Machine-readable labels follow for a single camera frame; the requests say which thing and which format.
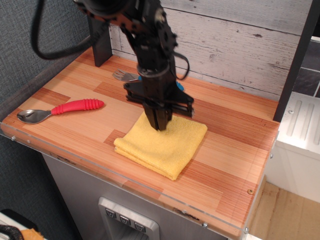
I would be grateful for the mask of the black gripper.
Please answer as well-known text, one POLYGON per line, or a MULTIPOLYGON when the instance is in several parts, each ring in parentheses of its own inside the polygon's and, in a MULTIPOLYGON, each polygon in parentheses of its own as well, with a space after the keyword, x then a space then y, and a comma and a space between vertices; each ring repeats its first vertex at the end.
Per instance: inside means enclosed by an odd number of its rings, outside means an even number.
POLYGON ((188 117, 194 115, 194 99, 179 89, 176 77, 169 67, 152 71, 139 66, 137 71, 141 81, 126 83, 123 87, 127 91, 128 100, 143 103, 145 115, 152 128, 166 130, 172 113, 188 117))

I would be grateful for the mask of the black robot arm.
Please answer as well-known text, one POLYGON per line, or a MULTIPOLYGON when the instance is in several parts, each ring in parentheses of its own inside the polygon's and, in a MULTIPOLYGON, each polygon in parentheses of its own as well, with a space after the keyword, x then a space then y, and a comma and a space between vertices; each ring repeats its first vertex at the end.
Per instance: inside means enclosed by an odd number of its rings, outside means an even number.
POLYGON ((101 22, 119 26, 137 58, 141 80, 126 83, 127 99, 143 105, 150 125, 164 131, 173 113, 191 117, 194 99, 179 89, 172 32, 159 0, 77 0, 77 7, 101 22))

